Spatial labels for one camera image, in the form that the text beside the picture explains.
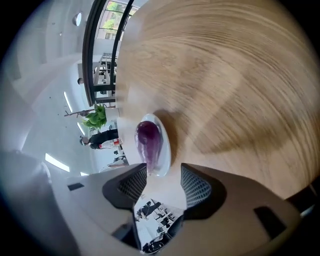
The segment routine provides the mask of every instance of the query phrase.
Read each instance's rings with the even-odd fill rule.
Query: linear ceiling light
[[[84,130],[82,130],[82,128],[80,126],[80,123],[77,122],[76,124],[78,125],[78,127],[79,127],[80,131],[82,132],[83,136],[85,136],[85,132],[84,132]]]
[[[71,108],[71,106],[70,106],[70,103],[69,103],[67,94],[66,94],[66,92],[64,92],[63,94],[64,94],[65,101],[66,101],[66,103],[68,104],[68,107],[69,107],[69,109],[70,109],[70,111],[71,111],[71,113],[72,113],[72,108]]]
[[[69,170],[69,166],[66,166],[65,164],[63,164],[62,162],[59,162],[57,159],[54,159],[51,155],[49,154],[45,154],[45,160],[47,162],[49,162],[50,164],[62,169],[62,170],[65,170],[66,172],[70,172]]]

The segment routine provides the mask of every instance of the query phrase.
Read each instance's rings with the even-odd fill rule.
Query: plate
[[[142,118],[141,122],[143,121],[153,122],[160,131],[161,150],[158,157],[158,162],[152,173],[156,176],[163,177],[168,173],[171,166],[171,149],[167,131],[160,119],[156,117],[154,114],[146,114]]]

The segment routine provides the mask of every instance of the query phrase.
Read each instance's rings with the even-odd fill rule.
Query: building outside window
[[[106,5],[105,11],[102,15],[101,23],[99,25],[97,38],[98,39],[109,39],[114,40],[116,38],[116,33],[121,21],[122,15],[126,8],[125,3],[120,3],[116,1],[109,1]],[[138,10],[138,8],[133,7],[130,10],[128,20],[130,17]]]

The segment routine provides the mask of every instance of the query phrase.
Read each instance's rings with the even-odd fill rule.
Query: white plant pot
[[[107,122],[117,121],[119,109],[116,107],[105,107],[105,117]]]

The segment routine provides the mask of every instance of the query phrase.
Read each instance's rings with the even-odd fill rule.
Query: green plant
[[[90,130],[99,130],[107,123],[106,111],[102,105],[94,105],[94,112],[85,116],[87,120],[83,124],[90,128]]]

